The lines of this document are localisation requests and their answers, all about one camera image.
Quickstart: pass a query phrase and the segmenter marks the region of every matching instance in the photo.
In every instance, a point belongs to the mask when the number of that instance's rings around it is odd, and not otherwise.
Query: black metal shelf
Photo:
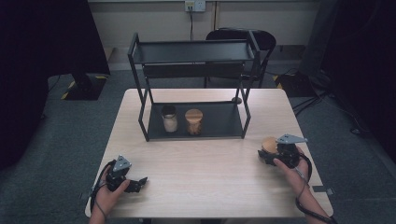
[[[254,73],[259,72],[260,67],[259,47],[251,32],[246,40],[167,42],[140,42],[138,35],[134,34],[128,51],[128,58],[142,104],[138,121],[146,141],[150,139],[245,137],[250,121],[248,93],[253,78],[250,79],[245,92],[240,77],[244,71],[245,63],[253,63],[250,71],[251,77]],[[141,64],[143,68],[147,84],[144,94],[137,76],[136,64]],[[239,77],[234,99],[237,99],[240,93],[247,113],[245,125],[242,124],[237,102],[231,99],[226,102],[154,102],[149,80],[151,78],[170,77]],[[151,101],[151,110],[148,129],[146,129],[143,123],[143,115],[148,96]],[[174,105],[177,109],[178,128],[174,133],[167,133],[163,127],[161,109],[164,105]],[[187,121],[184,114],[193,108],[204,113],[200,135],[189,135],[187,133]]]

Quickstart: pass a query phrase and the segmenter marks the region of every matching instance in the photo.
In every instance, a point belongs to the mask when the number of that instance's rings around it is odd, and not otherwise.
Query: black curtain
[[[328,46],[332,28],[342,0],[320,0],[311,36],[299,65],[299,73],[311,79],[320,75],[322,60]]]
[[[343,1],[323,68],[396,162],[395,10],[394,0]]]
[[[0,169],[18,161],[39,124],[48,77],[109,74],[87,0],[0,1]]]

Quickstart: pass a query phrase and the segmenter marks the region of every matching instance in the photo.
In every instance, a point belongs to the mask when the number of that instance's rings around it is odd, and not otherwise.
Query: light wooden tabletop
[[[228,101],[234,89],[153,89],[155,102]],[[301,136],[289,100],[282,90],[252,89],[247,101],[251,121],[245,139],[146,142],[138,124],[137,90],[125,92],[98,174],[119,155],[132,163],[127,174],[148,176],[139,193],[124,193],[112,217],[226,218],[302,217],[280,171],[259,160],[262,139],[284,133]],[[150,103],[146,106],[146,126]],[[245,109],[239,108],[241,120]],[[311,158],[305,143],[297,144]],[[310,186],[321,186],[314,161]],[[314,192],[332,215],[325,192]]]

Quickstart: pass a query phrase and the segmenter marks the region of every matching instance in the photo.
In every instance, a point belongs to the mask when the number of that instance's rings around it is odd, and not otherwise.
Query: white wall
[[[184,1],[91,1],[90,7],[104,47],[128,47],[134,32],[141,41],[190,39]],[[205,39],[214,27],[252,28],[270,32],[278,45],[305,45],[317,10],[318,1],[206,1],[206,12],[192,15],[193,36]]]

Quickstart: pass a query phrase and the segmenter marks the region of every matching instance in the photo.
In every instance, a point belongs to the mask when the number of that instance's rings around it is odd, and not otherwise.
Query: chair
[[[219,28],[210,32],[206,36],[206,40],[219,40],[219,39],[246,39],[248,36],[249,29],[240,29],[240,28]],[[273,35],[268,32],[261,30],[250,30],[252,31],[254,37],[256,38],[256,42],[259,45],[259,49],[261,52],[266,51],[265,57],[263,57],[261,61],[261,71],[260,73],[253,78],[254,81],[259,81],[259,88],[262,87],[262,80],[264,79],[265,69],[268,64],[269,57],[273,52],[276,46],[276,39]],[[247,62],[245,67],[245,71],[250,71],[252,66],[252,62]],[[248,73],[241,74],[243,80],[249,79]],[[210,77],[205,77],[205,88],[206,82],[210,81]]]

